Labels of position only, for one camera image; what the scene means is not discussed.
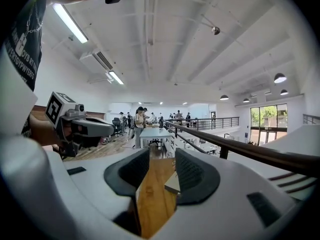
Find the metal railing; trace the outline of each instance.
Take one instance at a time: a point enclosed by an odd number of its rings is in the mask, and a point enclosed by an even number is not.
[[[218,137],[203,131],[196,130],[180,124],[164,121],[166,128],[178,136],[178,129],[189,133],[197,138],[205,140],[211,144],[221,147],[220,158],[227,159],[228,152],[235,152],[244,157],[259,161],[261,163],[274,166],[293,173],[318,178],[320,175],[320,157],[298,154],[292,152],[279,152],[274,149],[249,145],[243,142]]]
[[[303,114],[304,125],[320,125],[320,116]]]
[[[239,117],[223,117],[223,118],[195,118],[195,119],[168,119],[167,122],[172,124],[186,126],[187,128],[197,131],[214,130],[228,127],[239,126]]]

